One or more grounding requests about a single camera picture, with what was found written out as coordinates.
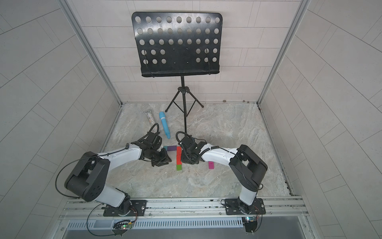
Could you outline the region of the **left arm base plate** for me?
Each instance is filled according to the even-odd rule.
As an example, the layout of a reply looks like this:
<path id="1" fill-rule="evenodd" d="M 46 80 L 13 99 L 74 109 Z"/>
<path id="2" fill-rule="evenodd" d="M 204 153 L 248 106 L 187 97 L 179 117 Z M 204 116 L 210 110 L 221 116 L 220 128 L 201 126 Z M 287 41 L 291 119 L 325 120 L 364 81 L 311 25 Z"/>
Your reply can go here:
<path id="1" fill-rule="evenodd" d="M 119 207 L 106 205 L 102 207 L 104 217 L 144 216 L 147 200 L 125 200 Z"/>

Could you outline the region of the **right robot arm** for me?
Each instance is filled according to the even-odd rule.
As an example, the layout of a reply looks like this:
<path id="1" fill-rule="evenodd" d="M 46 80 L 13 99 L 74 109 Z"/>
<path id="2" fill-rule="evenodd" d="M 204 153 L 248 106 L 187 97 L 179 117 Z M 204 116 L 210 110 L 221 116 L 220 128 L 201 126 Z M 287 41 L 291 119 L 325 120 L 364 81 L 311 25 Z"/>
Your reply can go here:
<path id="1" fill-rule="evenodd" d="M 204 161 L 230 167 L 242 185 L 238 208 L 244 214 L 255 212 L 254 201 L 257 192 L 263 188 L 268 166 L 250 147 L 244 144 L 238 148 L 214 146 L 182 131 L 176 133 L 176 140 L 182 149 L 181 162 L 199 164 Z"/>

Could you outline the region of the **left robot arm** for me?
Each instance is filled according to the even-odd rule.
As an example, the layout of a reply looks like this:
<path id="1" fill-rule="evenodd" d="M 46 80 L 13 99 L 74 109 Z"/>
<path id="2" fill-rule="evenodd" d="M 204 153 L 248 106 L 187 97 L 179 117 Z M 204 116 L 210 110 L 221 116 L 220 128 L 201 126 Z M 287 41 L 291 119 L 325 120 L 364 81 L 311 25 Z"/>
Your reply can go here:
<path id="1" fill-rule="evenodd" d="M 107 205 L 108 211 L 125 216 L 132 211 L 130 196 L 106 184 L 110 171 L 124 164 L 143 160 L 153 167 L 171 162 L 166 149 L 161 148 L 159 131 L 154 132 L 155 123 L 139 140 L 128 143 L 124 148 L 112 152 L 86 152 L 67 177 L 64 187 L 86 202 L 98 201 Z"/>

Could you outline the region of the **dark purple block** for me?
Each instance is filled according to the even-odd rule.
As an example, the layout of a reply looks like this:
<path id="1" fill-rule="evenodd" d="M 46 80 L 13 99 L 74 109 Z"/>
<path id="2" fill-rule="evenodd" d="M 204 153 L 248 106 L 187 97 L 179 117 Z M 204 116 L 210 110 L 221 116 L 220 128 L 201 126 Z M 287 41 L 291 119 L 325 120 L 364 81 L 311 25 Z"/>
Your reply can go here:
<path id="1" fill-rule="evenodd" d="M 167 151 L 176 151 L 176 150 L 177 150 L 177 146 L 176 145 L 167 146 Z"/>

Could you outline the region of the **red block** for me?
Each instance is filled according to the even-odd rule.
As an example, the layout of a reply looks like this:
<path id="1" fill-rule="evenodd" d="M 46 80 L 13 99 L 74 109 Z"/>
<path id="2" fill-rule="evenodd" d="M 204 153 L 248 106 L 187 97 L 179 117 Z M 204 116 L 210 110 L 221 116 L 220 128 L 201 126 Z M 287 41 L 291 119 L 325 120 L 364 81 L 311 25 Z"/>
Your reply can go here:
<path id="1" fill-rule="evenodd" d="M 180 156 L 182 154 L 182 148 L 180 146 L 177 146 L 177 156 Z"/>
<path id="2" fill-rule="evenodd" d="M 181 155 L 180 154 L 178 154 L 177 157 L 176 157 L 176 164 L 177 165 L 181 165 L 182 164 Z"/>

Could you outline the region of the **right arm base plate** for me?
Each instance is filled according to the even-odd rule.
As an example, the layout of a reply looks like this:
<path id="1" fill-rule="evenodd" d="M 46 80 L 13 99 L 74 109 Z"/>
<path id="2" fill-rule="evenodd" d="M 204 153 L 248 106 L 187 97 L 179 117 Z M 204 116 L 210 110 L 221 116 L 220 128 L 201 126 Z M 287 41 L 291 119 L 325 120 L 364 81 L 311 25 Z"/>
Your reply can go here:
<path id="1" fill-rule="evenodd" d="M 227 215 L 264 215 L 266 209 L 261 198 L 255 198 L 253 203 L 248 206 L 241 202 L 239 198 L 228 198 L 221 200 L 221 204 L 225 207 Z"/>

